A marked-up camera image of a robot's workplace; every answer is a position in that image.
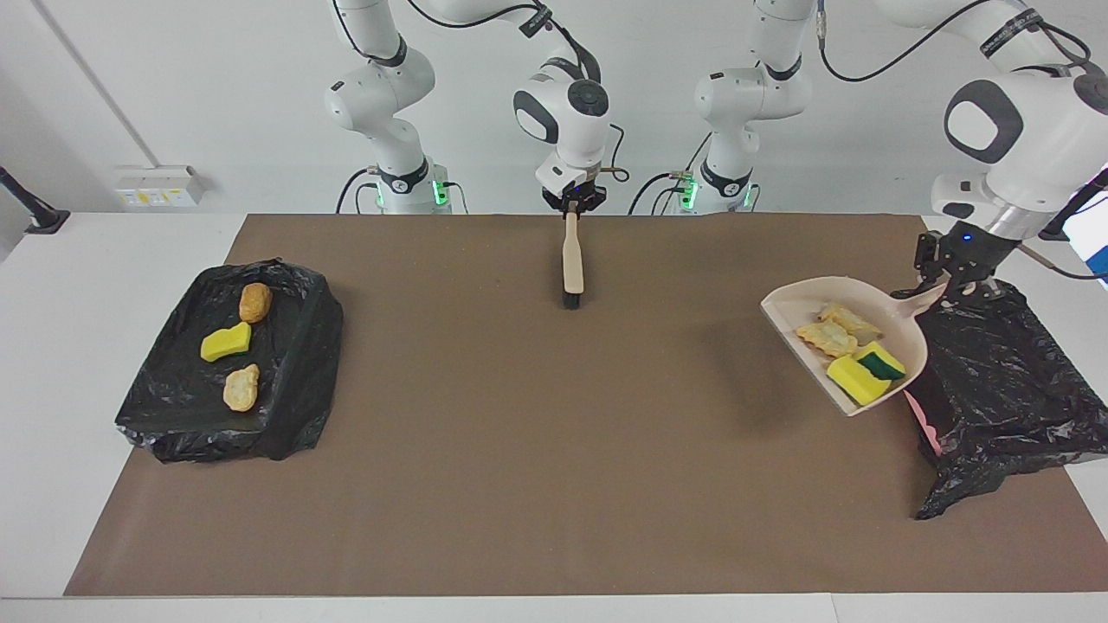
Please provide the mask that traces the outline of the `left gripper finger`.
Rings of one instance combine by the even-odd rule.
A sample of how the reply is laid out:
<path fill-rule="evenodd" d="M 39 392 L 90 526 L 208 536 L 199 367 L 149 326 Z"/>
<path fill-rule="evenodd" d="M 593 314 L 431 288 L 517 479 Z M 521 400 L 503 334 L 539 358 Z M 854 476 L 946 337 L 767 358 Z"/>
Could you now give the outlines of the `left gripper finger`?
<path fill-rule="evenodd" d="M 942 234 L 938 229 L 926 229 L 917 241 L 919 288 L 931 288 L 944 273 L 941 253 Z"/>
<path fill-rule="evenodd" d="M 993 302 L 1005 299 L 1005 285 L 994 276 L 986 279 L 970 279 L 958 276 L 955 279 L 955 305 L 987 306 Z"/>

